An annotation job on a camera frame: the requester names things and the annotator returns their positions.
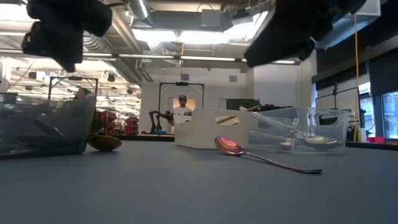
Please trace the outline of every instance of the clear plastic bin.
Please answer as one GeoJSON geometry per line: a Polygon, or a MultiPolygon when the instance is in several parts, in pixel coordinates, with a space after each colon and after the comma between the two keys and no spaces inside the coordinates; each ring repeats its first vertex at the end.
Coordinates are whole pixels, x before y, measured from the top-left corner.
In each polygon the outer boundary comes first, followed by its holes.
{"type": "Polygon", "coordinates": [[[348,113],[316,108],[287,108],[253,113],[249,148],[303,154],[345,151],[348,113]]]}
{"type": "Polygon", "coordinates": [[[84,152],[96,96],[42,100],[0,94],[0,156],[84,152]]]}

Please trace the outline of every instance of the spoon handle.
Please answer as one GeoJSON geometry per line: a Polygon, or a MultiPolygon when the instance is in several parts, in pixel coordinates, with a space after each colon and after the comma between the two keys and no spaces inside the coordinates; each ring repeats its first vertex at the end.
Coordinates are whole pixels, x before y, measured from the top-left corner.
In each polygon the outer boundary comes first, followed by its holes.
{"type": "Polygon", "coordinates": [[[289,166],[289,165],[281,164],[280,162],[274,161],[272,159],[268,159],[268,158],[264,158],[262,156],[251,154],[250,152],[244,152],[244,154],[255,157],[257,159],[261,159],[268,164],[271,164],[271,165],[274,165],[277,167],[281,167],[281,168],[285,168],[285,169],[288,169],[291,171],[300,172],[303,174],[320,174],[320,173],[322,173],[322,169],[307,169],[307,168],[302,168],[302,167],[297,167],[297,166],[289,166]]]}

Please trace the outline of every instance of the gray table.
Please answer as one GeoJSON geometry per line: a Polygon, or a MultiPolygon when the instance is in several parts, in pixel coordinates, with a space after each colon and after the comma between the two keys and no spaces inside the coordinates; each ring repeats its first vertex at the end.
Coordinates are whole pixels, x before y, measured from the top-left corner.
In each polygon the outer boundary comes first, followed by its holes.
{"type": "Polygon", "coordinates": [[[306,175],[171,142],[0,161],[0,223],[398,223],[398,152],[258,152],[306,175]]]}

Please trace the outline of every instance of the baseball cap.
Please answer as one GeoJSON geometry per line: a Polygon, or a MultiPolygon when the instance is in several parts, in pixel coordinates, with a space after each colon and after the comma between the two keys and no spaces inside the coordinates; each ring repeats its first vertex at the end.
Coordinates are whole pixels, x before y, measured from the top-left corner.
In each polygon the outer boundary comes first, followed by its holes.
{"type": "Polygon", "coordinates": [[[180,95],[180,96],[178,97],[178,99],[179,99],[179,100],[187,100],[187,96],[185,96],[185,95],[180,95]]]}

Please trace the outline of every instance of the iridescent spoon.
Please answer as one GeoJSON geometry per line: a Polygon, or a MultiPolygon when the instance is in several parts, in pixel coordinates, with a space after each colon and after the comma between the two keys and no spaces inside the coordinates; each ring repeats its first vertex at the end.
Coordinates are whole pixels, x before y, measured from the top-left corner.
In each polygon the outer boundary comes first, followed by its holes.
{"type": "Polygon", "coordinates": [[[300,172],[303,174],[320,174],[322,173],[321,169],[306,169],[306,168],[301,168],[301,167],[296,167],[296,166],[288,166],[285,164],[281,164],[277,161],[273,161],[272,159],[264,158],[255,154],[251,154],[250,152],[245,152],[243,148],[241,148],[236,142],[229,140],[224,137],[217,137],[215,140],[216,147],[223,151],[225,154],[230,155],[230,156],[241,156],[243,154],[249,155],[252,157],[255,157],[257,159],[261,159],[262,161],[277,166],[281,168],[285,168],[291,171],[295,172],[300,172]]]}

